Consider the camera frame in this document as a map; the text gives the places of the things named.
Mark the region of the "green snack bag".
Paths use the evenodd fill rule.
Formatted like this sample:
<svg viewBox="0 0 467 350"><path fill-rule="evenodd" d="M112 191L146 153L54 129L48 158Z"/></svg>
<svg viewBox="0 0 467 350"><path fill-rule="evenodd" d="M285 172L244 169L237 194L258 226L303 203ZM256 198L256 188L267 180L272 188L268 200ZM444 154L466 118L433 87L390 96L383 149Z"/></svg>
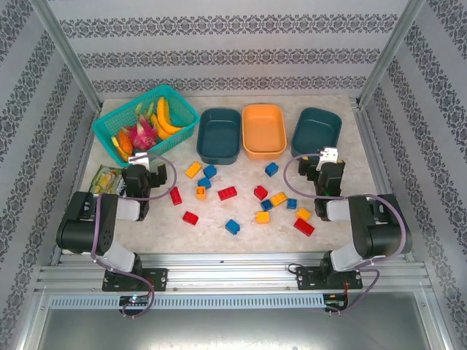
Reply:
<svg viewBox="0 0 467 350"><path fill-rule="evenodd" d="M108 166L99 167L89 187L89 192L96 195L101 193L123 195L125 191L122 169Z"/></svg>

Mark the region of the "small yellow toy fruit piece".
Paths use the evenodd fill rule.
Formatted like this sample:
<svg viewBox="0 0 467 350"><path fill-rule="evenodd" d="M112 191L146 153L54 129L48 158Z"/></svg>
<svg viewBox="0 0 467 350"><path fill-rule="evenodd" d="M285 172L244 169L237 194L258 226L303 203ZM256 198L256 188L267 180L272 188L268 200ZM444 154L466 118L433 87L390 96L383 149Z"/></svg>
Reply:
<svg viewBox="0 0 467 350"><path fill-rule="evenodd" d="M111 140L112 140L112 143L113 143L114 147L115 147L115 148L117 149L117 151L119 152L121 158L122 158L125 162L128 162L128 158L130 157L130 155L129 155L127 152L125 152L125 151L121 148L121 146L119 145L119 143L118 143L118 141L117 141L117 139L116 139L115 136L113 136L113 137L111 138Z"/></svg>

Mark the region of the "dark teal plastic container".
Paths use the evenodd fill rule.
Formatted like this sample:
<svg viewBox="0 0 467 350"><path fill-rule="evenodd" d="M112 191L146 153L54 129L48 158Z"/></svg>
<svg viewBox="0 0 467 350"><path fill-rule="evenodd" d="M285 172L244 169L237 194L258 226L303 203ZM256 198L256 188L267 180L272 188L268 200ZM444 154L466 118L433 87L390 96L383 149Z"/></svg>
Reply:
<svg viewBox="0 0 467 350"><path fill-rule="evenodd" d="M204 163L227 166L241 149L242 119L235 109L211 108L201 114L196 151Z"/></svg>
<svg viewBox="0 0 467 350"><path fill-rule="evenodd" d="M325 147L336 147L342 120L333 112L315 107L302 110L291 141L291 155L317 154Z"/></svg>

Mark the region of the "orange toy mango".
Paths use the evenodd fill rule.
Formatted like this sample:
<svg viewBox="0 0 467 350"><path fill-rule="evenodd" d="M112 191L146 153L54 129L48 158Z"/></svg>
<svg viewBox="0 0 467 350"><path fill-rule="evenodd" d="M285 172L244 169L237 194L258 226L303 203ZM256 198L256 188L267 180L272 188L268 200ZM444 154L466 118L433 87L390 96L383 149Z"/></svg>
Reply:
<svg viewBox="0 0 467 350"><path fill-rule="evenodd" d="M131 138L125 131L120 130L117 133L116 139L122 151L129 155L133 154L133 144L131 142Z"/></svg>

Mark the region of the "yellow toy fruit slice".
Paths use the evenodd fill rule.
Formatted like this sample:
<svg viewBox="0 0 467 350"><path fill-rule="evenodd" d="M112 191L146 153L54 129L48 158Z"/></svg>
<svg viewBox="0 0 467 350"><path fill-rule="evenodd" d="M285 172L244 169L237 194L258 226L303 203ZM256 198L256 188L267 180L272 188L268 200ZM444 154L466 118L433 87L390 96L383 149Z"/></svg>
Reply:
<svg viewBox="0 0 467 350"><path fill-rule="evenodd" d="M166 139L172 137L172 134L166 132L162 128L161 124L158 122L158 118L157 118L156 114L152 114L152 116L150 117L150 120L151 120L151 123L153 124L153 127L156 129L158 137L160 139L166 140Z"/></svg>

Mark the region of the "pink toy dragon fruit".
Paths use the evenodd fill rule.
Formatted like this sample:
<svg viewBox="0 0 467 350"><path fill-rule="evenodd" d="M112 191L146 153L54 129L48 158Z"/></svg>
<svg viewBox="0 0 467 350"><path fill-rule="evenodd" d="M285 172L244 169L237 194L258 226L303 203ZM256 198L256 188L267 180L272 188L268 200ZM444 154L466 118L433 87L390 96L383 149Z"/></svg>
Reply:
<svg viewBox="0 0 467 350"><path fill-rule="evenodd" d="M135 108L136 124L129 129L129 137L134 148L146 152L157 144L158 134L150 117L141 113L142 106L139 103Z"/></svg>

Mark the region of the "orange plastic container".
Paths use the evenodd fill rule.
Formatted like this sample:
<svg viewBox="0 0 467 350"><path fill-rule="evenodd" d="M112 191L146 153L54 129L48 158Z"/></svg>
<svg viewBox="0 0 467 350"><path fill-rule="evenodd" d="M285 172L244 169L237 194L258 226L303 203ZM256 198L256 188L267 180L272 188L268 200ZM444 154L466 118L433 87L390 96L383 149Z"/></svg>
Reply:
<svg viewBox="0 0 467 350"><path fill-rule="evenodd" d="M278 159L287 147L285 119L274 104L250 104L242 111L242 142L252 160Z"/></svg>

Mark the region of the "teal plastic mesh basket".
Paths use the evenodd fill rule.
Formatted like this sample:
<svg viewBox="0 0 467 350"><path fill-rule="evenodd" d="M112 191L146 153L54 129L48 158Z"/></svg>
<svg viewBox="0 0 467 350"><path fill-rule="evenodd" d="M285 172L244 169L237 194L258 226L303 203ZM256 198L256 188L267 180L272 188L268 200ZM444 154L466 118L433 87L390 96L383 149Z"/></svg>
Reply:
<svg viewBox="0 0 467 350"><path fill-rule="evenodd" d="M146 110L151 102L156 103L160 97L164 97L168 100L171 121L174 122L177 127L182 127L182 130L167 140L158 143L148 152L155 155L162 155L193 135L194 128L200 121L199 114L172 87L169 85L159 85L140 97L135 98L133 101L117 108L113 112L98 118L93 123L93 131L96 138L119 166L125 167L128 163L120 156L117 148L112 143L111 137L116 136L121 127L134 125L136 123L136 114L134 110L139 104L142 104L142 109Z"/></svg>

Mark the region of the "yellow toy banana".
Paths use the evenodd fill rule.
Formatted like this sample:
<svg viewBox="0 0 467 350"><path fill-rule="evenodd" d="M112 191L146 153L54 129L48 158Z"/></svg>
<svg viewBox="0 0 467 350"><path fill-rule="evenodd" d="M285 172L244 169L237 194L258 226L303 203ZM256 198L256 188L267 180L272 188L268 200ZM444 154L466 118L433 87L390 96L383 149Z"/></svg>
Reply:
<svg viewBox="0 0 467 350"><path fill-rule="evenodd" d="M182 130L181 127L171 124L169 102L165 97L160 97L158 100L157 117L162 129L168 134L174 135Z"/></svg>

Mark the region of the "aluminium table side rail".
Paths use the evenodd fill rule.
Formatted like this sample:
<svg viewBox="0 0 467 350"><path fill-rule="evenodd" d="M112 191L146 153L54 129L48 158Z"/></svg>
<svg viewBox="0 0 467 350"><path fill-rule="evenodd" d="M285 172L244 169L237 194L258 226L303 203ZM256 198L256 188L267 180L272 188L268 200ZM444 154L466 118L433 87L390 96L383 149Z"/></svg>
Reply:
<svg viewBox="0 0 467 350"><path fill-rule="evenodd" d="M362 265L367 266L409 253L413 239L397 198L389 192L389 182L365 111L355 99L350 103L377 189L375 195L359 195L356 200L350 200L352 239L364 259Z"/></svg>
<svg viewBox="0 0 467 350"><path fill-rule="evenodd" d="M92 119L88 123L88 127L86 129L87 133L85 135L85 140L83 141L82 146L79 148L79 159L77 165L75 167L73 177L72 177L72 185L66 193L66 201L63 203L63 210L61 211L61 215L58 218L58 224L61 224L63 217L65 216L66 210L68 208L69 202L72 199L73 194L80 189L82 184L82 179L84 177L86 164L89 158L90 150L92 148L92 143L94 139L94 132L92 131L92 124L93 122L100 117L102 110L102 106L99 106L95 112L93 113ZM53 234L53 249L51 251L50 260L48 261L48 265L57 265L60 256L61 256L61 248L56 243L58 227L54 230Z"/></svg>

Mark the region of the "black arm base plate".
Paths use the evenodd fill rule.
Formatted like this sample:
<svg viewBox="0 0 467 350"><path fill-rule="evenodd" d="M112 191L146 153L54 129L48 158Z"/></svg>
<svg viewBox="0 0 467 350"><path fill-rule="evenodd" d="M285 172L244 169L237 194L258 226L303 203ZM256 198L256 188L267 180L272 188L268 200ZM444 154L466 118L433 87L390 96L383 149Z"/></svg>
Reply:
<svg viewBox="0 0 467 350"><path fill-rule="evenodd" d="M165 268L144 268L142 278L150 282L156 292L165 292L168 270ZM104 292L148 292L148 285L134 277L105 271L102 283Z"/></svg>
<svg viewBox="0 0 467 350"><path fill-rule="evenodd" d="M336 272L325 271L320 267L296 268L296 279L299 290L331 290L331 289L362 289L363 283L356 271Z"/></svg>

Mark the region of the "aluminium mounting rail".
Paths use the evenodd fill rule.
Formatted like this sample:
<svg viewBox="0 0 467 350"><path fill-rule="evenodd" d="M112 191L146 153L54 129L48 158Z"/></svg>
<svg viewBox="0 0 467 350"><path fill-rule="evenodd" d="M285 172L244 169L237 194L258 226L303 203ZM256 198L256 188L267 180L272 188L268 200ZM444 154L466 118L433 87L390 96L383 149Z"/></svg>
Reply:
<svg viewBox="0 0 467 350"><path fill-rule="evenodd" d="M235 254L142 254L147 268L166 268L169 294L297 293L294 263L318 265L318 252ZM431 291L433 285L425 264L399 256L377 263L380 277L374 292ZM63 255L58 264L40 268L35 293L50 295L98 295L104 269L87 255Z"/></svg>

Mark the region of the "aluminium frame post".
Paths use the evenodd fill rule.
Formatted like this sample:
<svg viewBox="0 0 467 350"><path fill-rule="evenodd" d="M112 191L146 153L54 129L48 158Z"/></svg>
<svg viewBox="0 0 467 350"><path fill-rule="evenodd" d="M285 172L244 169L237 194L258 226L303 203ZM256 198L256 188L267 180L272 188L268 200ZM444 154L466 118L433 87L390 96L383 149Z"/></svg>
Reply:
<svg viewBox="0 0 467 350"><path fill-rule="evenodd" d="M102 102L99 98L96 89L89 79L81 61L74 51L69 39L67 38L61 24L54 15L48 0L29 0L35 13L45 27L50 38L53 40L55 47L59 51L70 72L76 79L81 91L87 98L88 103L93 107L93 110L101 111Z"/></svg>
<svg viewBox="0 0 467 350"><path fill-rule="evenodd" d="M411 28L425 2L426 0L408 0L406 3L398 22L357 98L357 104L360 108L368 104L372 94L380 83L393 57L398 52L404 37Z"/></svg>

